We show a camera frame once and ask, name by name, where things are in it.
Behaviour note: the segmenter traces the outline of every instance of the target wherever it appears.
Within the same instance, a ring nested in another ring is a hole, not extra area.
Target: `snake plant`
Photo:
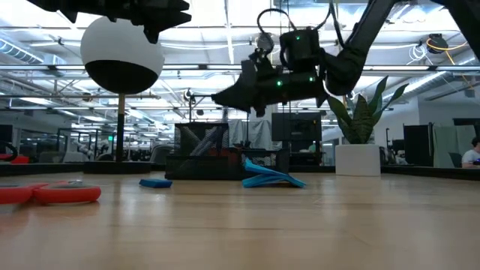
[[[333,113],[337,116],[338,126],[342,130],[343,135],[350,144],[366,144],[370,139],[374,126],[382,117],[383,111],[390,105],[391,102],[397,100],[408,86],[402,85],[391,96],[387,104],[383,105],[382,93],[386,89],[387,79],[383,78],[376,86],[375,95],[368,103],[365,98],[359,94],[355,105],[347,98],[348,107],[353,114],[350,117],[347,108],[335,97],[328,97],[328,105]]]

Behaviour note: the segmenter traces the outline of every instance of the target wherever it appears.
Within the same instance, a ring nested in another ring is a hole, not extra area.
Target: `person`
[[[466,151],[462,157],[462,168],[480,168],[474,162],[480,160],[480,139],[475,137],[472,139],[473,149]]]

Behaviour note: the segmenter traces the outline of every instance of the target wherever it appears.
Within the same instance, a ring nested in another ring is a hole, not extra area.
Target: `potted plant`
[[[349,141],[349,145],[337,145],[335,148],[335,169],[341,176],[379,176],[380,175],[380,148],[378,145],[368,144],[374,126],[382,117],[383,111],[391,102],[397,100],[408,86],[402,85],[391,96],[387,104],[383,105],[382,93],[386,89],[388,77],[382,79],[376,86],[375,95],[367,102],[359,94],[355,106],[347,98],[352,116],[347,108],[335,97],[328,98],[328,105],[337,116],[338,126]]]

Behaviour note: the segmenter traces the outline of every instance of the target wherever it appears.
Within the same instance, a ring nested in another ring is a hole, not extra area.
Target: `red disc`
[[[18,184],[0,186],[0,204],[26,203],[32,197],[32,190]]]
[[[33,190],[33,196],[39,203],[87,203],[100,197],[97,186],[86,184],[52,184]]]

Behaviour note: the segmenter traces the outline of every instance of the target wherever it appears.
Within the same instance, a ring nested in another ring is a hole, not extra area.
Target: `blue object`
[[[147,188],[170,188],[172,186],[171,181],[163,179],[142,179],[139,184]]]
[[[249,159],[245,161],[245,170],[251,173],[259,173],[259,175],[246,178],[241,183],[244,188],[253,188],[261,185],[274,184],[282,181],[287,181],[296,187],[303,188],[307,184],[290,175],[282,172],[277,172],[273,169],[267,169],[259,165],[253,164]]]

